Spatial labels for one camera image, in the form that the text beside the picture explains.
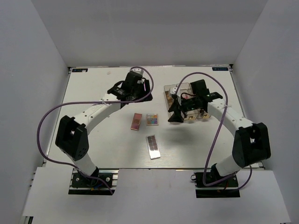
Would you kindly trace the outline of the brown eyeshadow palette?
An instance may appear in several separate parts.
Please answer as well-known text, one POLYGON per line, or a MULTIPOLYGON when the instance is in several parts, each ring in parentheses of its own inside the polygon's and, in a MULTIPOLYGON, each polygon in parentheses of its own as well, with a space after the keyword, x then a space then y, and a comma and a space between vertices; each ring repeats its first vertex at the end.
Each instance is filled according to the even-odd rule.
POLYGON ((174 101, 174 99, 172 98, 171 95, 169 95, 169 91, 165 92, 165 96, 166 96, 166 101, 167 101, 168 105, 171 106, 172 103, 173 103, 173 101, 174 101))

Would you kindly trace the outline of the colourful square eyeshadow palette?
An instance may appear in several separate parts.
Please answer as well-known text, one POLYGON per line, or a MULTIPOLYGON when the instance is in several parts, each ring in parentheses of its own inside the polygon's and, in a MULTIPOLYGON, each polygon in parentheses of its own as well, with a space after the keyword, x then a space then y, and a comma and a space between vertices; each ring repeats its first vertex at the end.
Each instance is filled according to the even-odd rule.
POLYGON ((147 126, 159 125, 158 114, 146 114, 146 125, 147 126))

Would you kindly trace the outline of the pink makeup brush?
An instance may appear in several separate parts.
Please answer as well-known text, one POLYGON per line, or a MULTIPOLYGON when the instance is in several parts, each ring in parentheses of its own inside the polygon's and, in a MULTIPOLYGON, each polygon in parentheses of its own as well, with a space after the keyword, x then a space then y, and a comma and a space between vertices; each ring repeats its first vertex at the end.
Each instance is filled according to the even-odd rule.
POLYGON ((188 94, 183 94, 183 97, 186 98, 186 99, 190 98, 190 96, 188 94))

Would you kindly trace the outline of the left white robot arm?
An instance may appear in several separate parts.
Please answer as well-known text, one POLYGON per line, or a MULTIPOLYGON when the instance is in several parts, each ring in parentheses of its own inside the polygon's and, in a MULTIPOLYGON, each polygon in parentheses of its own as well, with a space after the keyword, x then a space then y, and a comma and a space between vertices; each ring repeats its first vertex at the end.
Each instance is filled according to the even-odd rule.
POLYGON ((100 100, 76 116, 60 119, 55 144, 77 167, 88 186, 99 180, 99 169, 92 162, 88 150, 90 132, 105 118, 120 110, 128 101, 146 102, 153 99, 150 81, 142 74, 130 71, 124 80, 114 84, 100 100))

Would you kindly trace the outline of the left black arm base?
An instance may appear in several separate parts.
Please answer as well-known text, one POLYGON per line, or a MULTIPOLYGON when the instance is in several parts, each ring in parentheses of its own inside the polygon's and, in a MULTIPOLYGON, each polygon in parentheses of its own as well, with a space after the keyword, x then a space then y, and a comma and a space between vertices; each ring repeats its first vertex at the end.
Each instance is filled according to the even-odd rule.
POLYGON ((69 185, 69 195, 90 195, 90 196, 111 196, 117 186, 119 170, 104 169, 99 170, 99 178, 102 181, 95 180, 95 184, 87 183, 87 180, 77 171, 73 170, 69 185))

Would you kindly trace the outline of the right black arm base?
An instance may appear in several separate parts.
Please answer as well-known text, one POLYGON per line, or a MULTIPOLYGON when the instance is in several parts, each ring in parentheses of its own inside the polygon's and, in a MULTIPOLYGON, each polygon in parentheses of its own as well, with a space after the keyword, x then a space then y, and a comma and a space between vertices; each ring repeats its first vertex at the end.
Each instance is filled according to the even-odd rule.
POLYGON ((213 186, 203 184, 203 172, 191 175, 191 181, 195 183, 196 198, 239 198, 239 184, 236 176, 213 186))

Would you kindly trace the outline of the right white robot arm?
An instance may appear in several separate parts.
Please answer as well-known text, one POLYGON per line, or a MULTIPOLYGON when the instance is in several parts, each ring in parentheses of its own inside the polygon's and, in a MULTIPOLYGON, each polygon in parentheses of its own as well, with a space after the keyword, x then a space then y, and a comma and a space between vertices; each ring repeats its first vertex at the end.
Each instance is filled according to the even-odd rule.
POLYGON ((190 84, 192 93, 185 98, 178 87, 171 87, 169 96, 173 103, 169 108, 172 113, 169 122, 183 123, 187 113, 203 110, 219 120, 234 137, 232 153, 227 158, 214 164, 210 172, 203 176, 204 186, 222 186, 233 174, 244 167, 271 157, 268 128, 264 123, 254 123, 228 106, 223 96, 210 92, 205 80, 190 84))

